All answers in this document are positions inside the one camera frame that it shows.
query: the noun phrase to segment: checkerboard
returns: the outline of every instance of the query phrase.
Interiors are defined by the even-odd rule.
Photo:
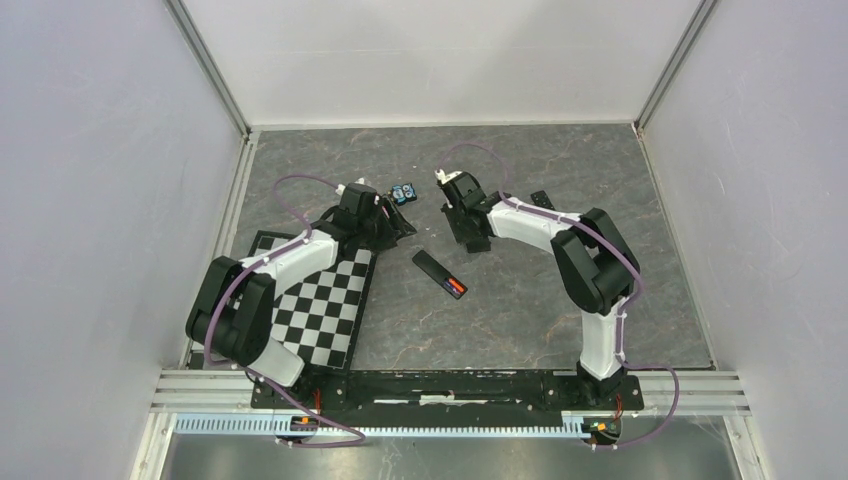
[[[293,237],[259,231],[249,256]],[[271,338],[307,363],[349,369],[375,263],[371,252],[359,250],[353,261],[342,260],[286,290],[274,301]]]

